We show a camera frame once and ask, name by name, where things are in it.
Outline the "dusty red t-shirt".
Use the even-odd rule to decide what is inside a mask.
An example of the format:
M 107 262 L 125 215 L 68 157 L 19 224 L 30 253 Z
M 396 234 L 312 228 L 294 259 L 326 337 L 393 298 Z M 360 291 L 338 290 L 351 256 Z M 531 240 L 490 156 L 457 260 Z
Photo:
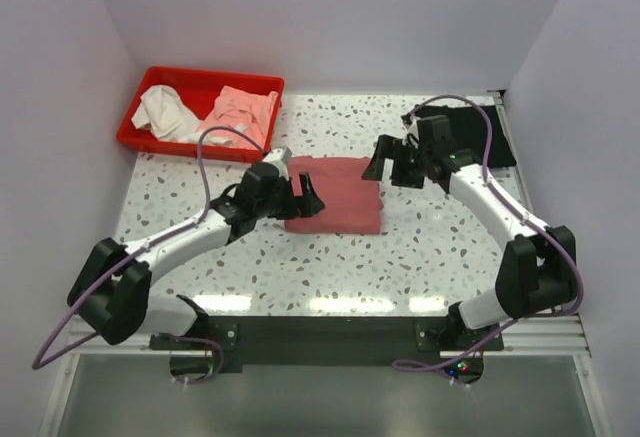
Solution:
M 325 209 L 310 218 L 287 220 L 285 230 L 297 234 L 378 235 L 384 205 L 379 183 L 362 178 L 368 164 L 365 157 L 292 158 L 288 169 L 294 192 L 301 192 L 298 174 L 308 173 Z

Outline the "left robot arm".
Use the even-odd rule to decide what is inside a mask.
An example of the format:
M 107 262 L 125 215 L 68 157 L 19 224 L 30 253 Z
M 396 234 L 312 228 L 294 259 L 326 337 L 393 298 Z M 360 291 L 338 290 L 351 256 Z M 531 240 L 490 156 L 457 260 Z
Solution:
M 310 218 L 324 210 L 308 173 L 300 173 L 299 183 L 296 194 L 274 164 L 257 163 L 204 213 L 182 224 L 126 244 L 101 240 L 72 286 L 68 305 L 111 345 L 146 332 L 170 334 L 185 349 L 200 347 L 207 337 L 203 309 L 184 296 L 153 297 L 152 287 L 193 258 L 252 232 L 262 218 Z

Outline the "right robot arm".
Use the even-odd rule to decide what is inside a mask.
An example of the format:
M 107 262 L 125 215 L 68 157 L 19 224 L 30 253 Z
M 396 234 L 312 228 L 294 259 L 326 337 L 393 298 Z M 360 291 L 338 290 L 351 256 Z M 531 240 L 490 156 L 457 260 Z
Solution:
M 405 138 L 379 136 L 363 179 L 381 180 L 387 162 L 392 185 L 439 185 L 473 213 L 502 251 L 493 287 L 449 307 L 437 334 L 441 348 L 466 350 L 481 330 L 582 302 L 573 233 L 549 226 L 511 197 L 476 152 L 457 145 L 446 116 L 415 119 Z

